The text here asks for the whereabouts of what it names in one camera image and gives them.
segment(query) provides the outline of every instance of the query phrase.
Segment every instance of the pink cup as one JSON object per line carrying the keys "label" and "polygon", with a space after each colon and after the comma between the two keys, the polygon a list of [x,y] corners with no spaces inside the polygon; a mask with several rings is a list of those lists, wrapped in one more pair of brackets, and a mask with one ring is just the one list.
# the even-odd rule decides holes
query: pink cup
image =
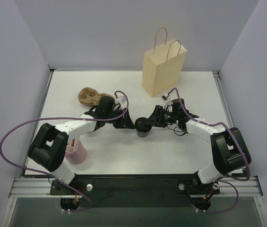
{"label": "pink cup", "polygon": [[80,138],[76,138],[73,146],[67,145],[65,151],[65,158],[73,165],[82,163],[87,156],[87,150],[80,141]]}

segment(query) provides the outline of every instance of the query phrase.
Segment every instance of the purple cable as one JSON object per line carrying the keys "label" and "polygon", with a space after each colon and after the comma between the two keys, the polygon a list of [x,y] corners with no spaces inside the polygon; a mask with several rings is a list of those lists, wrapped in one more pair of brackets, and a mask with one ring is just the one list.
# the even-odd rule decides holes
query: purple cable
{"label": "purple cable", "polygon": [[231,177],[232,179],[238,180],[238,181],[248,181],[248,180],[250,179],[250,168],[249,168],[248,161],[247,161],[247,159],[246,159],[246,157],[245,157],[245,155],[244,155],[244,153],[243,153],[241,147],[239,146],[238,141],[236,140],[236,138],[234,137],[234,135],[233,135],[233,133],[230,131],[230,129],[227,127],[227,125],[226,125],[225,123],[223,123],[223,122],[218,122],[217,124],[208,124],[208,123],[206,123],[206,122],[202,122],[202,121],[198,121],[198,120],[196,120],[195,118],[193,118],[192,116],[190,116],[190,115],[187,113],[187,111],[186,111],[184,105],[183,105],[182,102],[181,102],[181,98],[180,98],[178,89],[177,89],[176,87],[174,87],[174,88],[173,88],[170,92],[168,92],[167,94],[169,95],[169,94],[170,94],[171,92],[173,92],[174,90],[175,90],[176,93],[177,93],[177,96],[178,96],[180,105],[181,105],[181,107],[182,107],[184,113],[185,113],[191,120],[193,120],[193,121],[195,121],[195,122],[199,122],[199,123],[201,123],[201,124],[205,124],[205,125],[211,126],[211,127],[215,127],[215,126],[218,126],[218,125],[222,125],[222,126],[226,129],[226,131],[229,133],[230,137],[233,139],[234,144],[236,145],[236,147],[237,147],[239,153],[241,154],[241,156],[242,156],[242,158],[243,158],[243,161],[244,161],[244,164],[245,164],[245,166],[246,166],[246,170],[247,170],[247,177],[246,177],[246,178],[237,178],[237,177],[235,177],[235,176],[231,176],[231,175],[227,175],[227,176],[228,176],[228,177]]}
{"label": "purple cable", "polygon": [[224,210],[219,210],[219,211],[203,211],[203,210],[200,210],[198,208],[196,208],[194,205],[192,205],[196,210],[197,212],[200,212],[200,213],[205,213],[205,214],[221,214],[221,213],[225,213],[225,212],[228,212],[230,210],[233,210],[237,205],[238,205],[238,202],[239,202],[239,192],[238,192],[238,189],[232,184],[232,183],[229,183],[227,181],[222,181],[222,180],[218,180],[219,182],[222,182],[222,183],[227,183],[229,184],[231,187],[234,188],[234,190],[236,191],[236,194],[237,194],[237,197],[236,197],[236,201],[235,203],[233,204],[232,207],[230,208],[227,208],[227,209],[224,209]]}
{"label": "purple cable", "polygon": [[[24,122],[24,123],[21,123],[19,125],[17,125],[16,127],[12,128],[11,130],[9,130],[4,136],[3,138],[1,139],[0,141],[0,155],[1,157],[9,164],[15,166],[15,167],[18,167],[18,168],[21,168],[21,169],[24,169],[24,170],[30,170],[30,171],[34,171],[34,172],[37,172],[37,173],[41,173],[41,174],[45,174],[45,175],[48,175],[54,179],[56,179],[59,183],[63,184],[64,186],[68,187],[69,189],[73,190],[74,192],[76,192],[77,194],[81,195],[84,199],[86,199],[91,205],[92,205],[92,202],[90,201],[90,199],[84,195],[83,193],[79,192],[77,189],[69,186],[68,184],[60,181],[59,179],[57,179],[54,175],[50,174],[50,173],[47,173],[45,171],[42,171],[42,170],[37,170],[37,169],[33,169],[33,168],[28,168],[26,166],[20,166],[10,160],[8,160],[5,155],[3,154],[2,152],[2,144],[4,142],[4,140],[16,129],[22,127],[23,125],[26,125],[26,124],[29,124],[29,123],[32,123],[32,122],[38,122],[38,121],[48,121],[48,120],[81,120],[81,121],[98,121],[98,122],[109,122],[109,121],[114,121],[120,117],[123,117],[124,114],[128,111],[128,106],[129,106],[129,101],[128,101],[128,97],[126,96],[126,94],[122,91],[116,91],[115,94],[119,92],[121,94],[124,95],[124,97],[126,98],[127,100],[127,106],[126,106],[126,109],[125,111],[120,114],[119,116],[117,117],[114,117],[114,118],[110,118],[110,119],[87,119],[87,118],[79,118],[79,117],[45,117],[45,118],[38,118],[38,119],[34,119],[34,120],[30,120],[30,121],[27,121],[27,122]],[[87,209],[90,209],[90,207],[87,207],[87,208],[81,208],[81,209],[77,209],[77,210],[71,210],[71,212],[77,212],[77,211],[83,211],[83,210],[87,210]]]}

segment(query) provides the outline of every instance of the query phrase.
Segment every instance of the purple hose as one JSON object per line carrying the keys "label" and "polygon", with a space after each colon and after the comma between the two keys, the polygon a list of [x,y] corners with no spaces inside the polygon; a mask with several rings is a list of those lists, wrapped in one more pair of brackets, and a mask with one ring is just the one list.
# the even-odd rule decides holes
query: purple hose
{"label": "purple hose", "polygon": [[[59,183],[63,184],[64,186],[68,187],[69,189],[73,190],[74,192],[76,192],[77,194],[81,195],[83,198],[85,198],[91,205],[92,205],[92,202],[90,201],[90,199],[84,195],[83,193],[79,192],[77,189],[69,186],[68,184],[60,181],[59,179],[57,179],[54,175],[50,174],[50,173],[47,173],[45,171],[42,171],[42,170],[37,170],[37,169],[33,169],[33,168],[28,168],[26,166],[20,166],[10,160],[8,160],[5,155],[3,154],[2,152],[2,144],[4,142],[4,140],[16,129],[22,127],[23,125],[26,125],[26,124],[29,124],[29,123],[32,123],[32,122],[38,122],[38,121],[47,121],[47,120],[85,120],[85,121],[98,121],[98,122],[109,122],[109,121],[114,121],[120,117],[123,117],[124,114],[128,111],[128,106],[129,106],[129,101],[128,101],[128,97],[126,96],[126,94],[122,91],[116,91],[115,94],[119,92],[121,94],[124,95],[124,97],[126,98],[127,100],[127,107],[125,109],[125,111],[117,116],[117,117],[114,117],[114,118],[111,118],[111,119],[82,119],[82,118],[79,118],[79,117],[45,117],[45,118],[38,118],[38,119],[34,119],[34,120],[30,120],[30,121],[27,121],[27,122],[24,122],[24,123],[21,123],[19,125],[17,125],[16,127],[12,128],[11,130],[9,130],[4,136],[3,138],[1,139],[0,141],[0,155],[1,157],[9,164],[15,166],[15,167],[18,167],[18,168],[21,168],[21,169],[25,169],[25,170],[30,170],[30,171],[34,171],[34,172],[37,172],[37,173],[41,173],[41,174],[45,174],[45,175],[48,175],[54,179],[56,179]],[[87,209],[90,209],[90,207],[87,207],[87,208],[81,208],[81,209],[77,209],[77,210],[71,210],[72,212],[77,212],[77,211],[82,211],[82,210],[87,210]]]}
{"label": "purple hose", "polygon": [[229,207],[227,209],[224,209],[224,210],[219,210],[219,211],[203,211],[203,210],[200,210],[198,208],[196,208],[194,205],[192,205],[196,210],[197,212],[200,212],[200,213],[205,213],[205,214],[221,214],[221,213],[225,213],[225,212],[228,212],[230,210],[233,210],[237,205],[238,205],[238,202],[239,202],[239,192],[237,190],[237,188],[232,184],[232,183],[229,183],[227,181],[222,181],[222,180],[218,180],[219,182],[222,182],[222,183],[227,183],[229,184],[231,187],[234,188],[234,190],[236,191],[236,194],[237,194],[237,197],[236,197],[236,201],[235,203],[233,204],[232,207]]}
{"label": "purple hose", "polygon": [[184,113],[185,113],[191,120],[193,120],[193,121],[195,121],[195,122],[199,122],[199,123],[201,123],[201,124],[205,124],[205,125],[211,126],[211,127],[215,127],[215,126],[218,126],[218,125],[222,125],[222,126],[226,129],[226,131],[229,133],[230,137],[233,139],[234,144],[236,145],[236,147],[237,147],[239,153],[241,154],[241,156],[242,156],[242,158],[243,158],[243,161],[244,161],[244,164],[245,164],[245,166],[246,166],[246,170],[247,170],[247,177],[246,177],[246,178],[243,178],[243,179],[242,179],[242,178],[237,178],[237,177],[235,177],[235,176],[231,176],[231,175],[227,175],[227,176],[228,176],[228,177],[231,177],[232,179],[238,180],[238,181],[248,181],[248,180],[250,179],[250,168],[249,168],[248,161],[247,161],[247,159],[246,159],[246,157],[245,157],[245,155],[244,155],[244,153],[243,153],[241,147],[239,146],[238,141],[236,140],[236,138],[234,137],[234,135],[233,135],[233,133],[230,131],[230,129],[227,127],[227,125],[226,125],[225,123],[223,123],[223,122],[218,122],[217,124],[208,124],[208,123],[206,123],[206,122],[202,122],[202,121],[198,121],[198,120],[196,120],[195,118],[193,118],[192,116],[190,116],[190,115],[187,113],[187,111],[186,111],[186,109],[185,109],[183,103],[181,102],[181,98],[180,98],[178,89],[177,89],[176,87],[173,88],[170,92],[168,92],[168,95],[169,95],[171,92],[173,92],[174,90],[175,90],[176,93],[177,93],[177,96],[178,96],[180,105],[181,105],[181,107],[182,107],[182,110],[184,111]]}

